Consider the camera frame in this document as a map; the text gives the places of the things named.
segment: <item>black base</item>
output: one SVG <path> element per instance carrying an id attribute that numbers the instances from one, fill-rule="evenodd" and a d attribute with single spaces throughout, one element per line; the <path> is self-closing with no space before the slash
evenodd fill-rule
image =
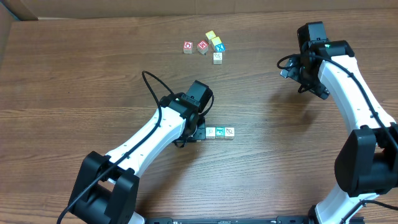
<path id="1" fill-rule="evenodd" d="M 197 130 L 193 134 L 193 136 L 188 137 L 187 142 L 197 142 L 206 139 L 206 119 L 200 118 L 198 120 Z M 182 137 L 176 139 L 178 143 L 184 143 L 185 140 Z"/>
<path id="2" fill-rule="evenodd" d="M 363 217 L 353 217 L 352 224 L 365 224 Z M 308 216 L 278 216 L 276 218 L 171 219 L 148 218 L 145 224 L 314 224 Z"/>
<path id="3" fill-rule="evenodd" d="M 113 165 L 109 158 L 110 156 L 101 156 L 94 151 L 86 156 L 81 163 L 69 204 L 97 176 Z M 134 175 L 133 169 L 123 170 L 120 167 L 110 172 L 101 181 L 104 182 L 108 178 L 116 181 L 112 191 L 96 183 L 77 201 L 70 212 L 89 224 L 127 223 L 136 207 L 139 178 Z"/>
<path id="4" fill-rule="evenodd" d="M 297 63 L 300 63 L 300 60 L 297 58 L 291 58 L 289 61 L 286 63 L 286 67 L 295 65 Z M 306 91 L 309 91 L 310 93 L 313 93 L 314 95 L 317 95 L 319 98 L 325 100 L 329 97 L 329 91 L 326 89 L 324 84 L 320 82 L 305 82 L 301 79 L 300 74 L 302 73 L 302 69 L 300 67 L 298 68 L 290 68 L 288 70 L 282 70 L 280 75 L 284 78 L 291 78 L 294 81 L 298 82 L 301 84 L 300 88 L 298 89 L 298 93 L 304 93 Z"/>

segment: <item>white block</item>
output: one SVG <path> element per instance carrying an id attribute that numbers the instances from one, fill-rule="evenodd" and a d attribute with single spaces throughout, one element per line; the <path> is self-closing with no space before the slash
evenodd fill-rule
<path id="1" fill-rule="evenodd" d="M 198 44 L 198 51 L 199 51 L 201 54 L 205 54 L 208 50 L 209 50 L 209 44 L 207 44 L 206 41 L 203 40 L 203 41 L 199 42 L 199 44 Z"/>
<path id="2" fill-rule="evenodd" d="M 223 53 L 213 53 L 213 64 L 221 65 L 223 63 Z"/>
<path id="3" fill-rule="evenodd" d="M 216 138 L 216 128 L 206 128 L 206 138 L 215 139 Z"/>
<path id="4" fill-rule="evenodd" d="M 193 43 L 189 41 L 184 41 L 184 53 L 185 54 L 192 54 L 192 46 Z"/>
<path id="5" fill-rule="evenodd" d="M 235 137 L 235 129 L 234 128 L 225 128 L 225 138 L 233 139 Z"/>

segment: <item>cardboard box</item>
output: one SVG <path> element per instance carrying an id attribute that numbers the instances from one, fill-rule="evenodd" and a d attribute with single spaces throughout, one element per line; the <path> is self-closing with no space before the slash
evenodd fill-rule
<path id="1" fill-rule="evenodd" d="M 37 17 L 28 9 L 22 0 L 0 0 L 18 19 L 22 21 L 36 21 Z"/>
<path id="2" fill-rule="evenodd" d="M 398 8 L 391 0 L 0 0 L 39 19 Z"/>
<path id="3" fill-rule="evenodd" d="M 6 50 L 7 39 L 10 33 L 11 23 L 15 19 L 8 10 L 0 3 L 0 67 L 4 51 Z"/>

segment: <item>blue block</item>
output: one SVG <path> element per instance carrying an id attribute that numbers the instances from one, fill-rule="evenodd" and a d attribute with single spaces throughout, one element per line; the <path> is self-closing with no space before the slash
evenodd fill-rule
<path id="1" fill-rule="evenodd" d="M 216 45 L 216 52 L 224 52 L 225 51 L 225 46 L 223 43 Z"/>

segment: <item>black wire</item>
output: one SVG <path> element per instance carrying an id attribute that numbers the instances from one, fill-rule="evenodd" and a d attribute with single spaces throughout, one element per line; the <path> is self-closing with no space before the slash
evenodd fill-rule
<path id="1" fill-rule="evenodd" d="M 361 91 L 361 93 L 362 93 L 362 95 L 363 95 L 363 98 L 365 99 L 365 102 L 366 102 L 366 104 L 368 105 L 369 110 L 371 111 L 371 113 L 372 113 L 374 119 L 377 121 L 377 123 L 380 125 L 380 127 L 383 129 L 383 131 L 384 131 L 385 134 L 387 135 L 387 138 L 389 139 L 390 143 L 392 144 L 392 147 L 398 152 L 398 145 L 397 145 L 397 143 L 395 142 L 394 138 L 392 137 L 392 135 L 390 134 L 390 132 L 388 131 L 388 129 L 385 127 L 385 125 L 383 124 L 383 122 L 380 120 L 378 113 L 377 113 L 377 112 L 374 110 L 374 108 L 373 108 L 373 105 L 372 105 L 372 103 L 371 103 L 371 101 L 370 101 L 370 99 L 369 99 L 369 97 L 368 97 L 368 94 L 366 94 L 365 89 L 363 88 L 363 86 L 362 86 L 362 84 L 359 82 L 359 80 L 354 76 L 354 73 L 348 71 L 347 68 L 345 68 L 344 66 L 340 65 L 339 63 L 337 63 L 337 62 L 335 62 L 335 61 L 333 61 L 333 60 L 331 60 L 331 59 L 328 59 L 328 58 L 319 56 L 319 55 L 306 55 L 306 54 L 304 54 L 304 55 L 300 55 L 300 54 L 288 55 L 288 56 L 286 56 L 286 57 L 281 58 L 281 59 L 277 62 L 277 65 L 276 65 L 276 66 L 277 66 L 279 69 L 289 69 L 289 68 L 297 67 L 298 65 L 292 65 L 292 66 L 289 66 L 289 67 L 281 67 L 281 66 L 280 66 L 280 63 L 283 62 L 283 61 L 286 60 L 286 59 L 290 59 L 290 58 L 300 58 L 300 57 L 313 57 L 313 58 L 317 58 L 317 59 L 321 59 L 321 60 L 330 62 L 330 63 L 332 63 L 333 65 L 335 65 L 335 66 L 337 66 L 338 68 L 340 68 L 340 69 L 341 69 L 342 71 L 344 71 L 345 73 L 347 73 L 348 76 L 349 76 L 350 78 L 352 78 L 352 79 L 354 80 L 355 84 L 358 86 L 358 88 L 359 88 L 359 90 Z"/>
<path id="2" fill-rule="evenodd" d="M 201 114 L 199 115 L 200 118 L 206 116 L 206 114 L 209 113 L 209 110 L 210 110 L 211 107 L 213 106 L 213 103 L 214 103 L 214 95 L 211 96 L 211 104 L 210 104 L 209 108 L 207 108 L 207 110 L 206 110 L 205 112 L 203 112 L 203 113 L 201 113 Z"/>
<path id="3" fill-rule="evenodd" d="M 152 74 L 151 72 L 148 72 L 148 71 L 142 71 L 142 77 L 144 78 L 144 81 L 145 81 L 145 84 L 147 84 L 147 86 L 148 86 L 148 88 L 149 88 L 149 91 L 151 90 L 151 88 L 149 87 L 149 84 L 148 84 L 148 82 L 146 81 L 146 79 L 145 79 L 145 75 L 144 74 L 148 74 L 148 75 L 150 75 L 150 76 L 152 76 L 154 79 L 156 79 L 158 82 L 160 82 L 163 86 L 164 86 L 164 88 L 166 88 L 172 95 L 173 95 L 173 97 L 175 97 L 175 94 L 173 93 L 173 91 L 162 81 L 162 80 L 160 80 L 159 78 L 157 78 L 154 74 Z"/>
<path id="4" fill-rule="evenodd" d="M 183 147 L 185 147 L 185 144 L 187 143 L 187 141 L 188 141 L 188 138 L 185 138 L 184 142 L 182 143 L 181 146 L 178 145 L 177 140 L 174 140 L 173 143 L 174 143 L 175 147 L 183 148 Z"/>
<path id="5" fill-rule="evenodd" d="M 68 211 L 75 206 L 75 204 L 77 203 L 77 201 L 79 201 L 79 199 L 85 194 L 87 193 L 92 187 L 94 187 L 98 181 L 100 181 L 103 177 L 105 177 L 109 172 L 111 172 L 112 170 L 114 170 L 118 164 L 120 164 L 123 160 L 125 160 L 125 158 L 129 157 L 130 154 L 132 152 L 134 152 L 142 143 L 144 143 L 155 131 L 156 129 L 160 126 L 160 122 L 162 121 L 162 108 L 160 107 L 159 104 L 159 100 L 156 97 L 155 92 L 153 91 L 153 89 L 150 87 L 147 78 L 145 77 L 145 74 L 148 74 L 152 77 L 154 77 L 157 81 L 159 81 L 164 87 L 166 87 L 166 89 L 171 92 L 171 94 L 174 95 L 173 91 L 164 83 L 162 82 L 162 80 L 160 80 L 159 78 L 157 78 L 155 75 L 151 74 L 150 72 L 147 71 L 142 71 L 142 78 L 144 79 L 145 84 L 147 85 L 150 93 L 152 94 L 152 96 L 155 99 L 156 105 L 157 105 L 157 109 L 159 111 L 159 118 L 154 126 L 154 128 L 152 128 L 152 130 L 144 137 L 141 139 L 141 141 L 139 141 L 135 146 L 133 146 L 128 152 L 126 152 L 122 157 L 120 157 L 120 159 L 118 159 L 113 165 L 111 165 L 109 168 L 107 168 L 101 175 L 99 175 L 89 186 L 86 187 L 86 189 L 84 189 L 73 201 L 72 203 L 70 203 L 60 214 L 60 216 L 58 217 L 57 220 L 57 224 L 61 224 L 61 221 L 63 219 L 63 217 L 68 213 Z"/>
<path id="6" fill-rule="evenodd" d="M 348 219 L 350 216 L 352 216 L 352 215 L 355 213 L 355 211 L 357 211 L 357 210 L 360 208 L 360 206 L 364 206 L 364 207 L 365 207 L 367 203 L 373 203 L 373 204 L 375 204 L 375 205 L 379 205 L 379 206 L 382 206 L 382 207 L 384 207 L 384 208 L 388 208 L 388 209 L 392 209 L 392 210 L 398 211 L 398 207 L 392 206 L 392 205 L 388 205 L 388 204 L 386 204 L 386 203 L 378 202 L 378 201 L 375 201 L 375 200 L 360 200 L 359 203 L 357 203 L 357 204 L 355 205 L 355 207 L 353 207 L 353 209 L 351 209 L 351 210 L 349 211 L 349 213 L 348 213 L 347 215 L 345 215 L 345 216 L 341 219 L 340 224 L 345 224 L 346 221 L 347 221 L 347 219 Z"/>

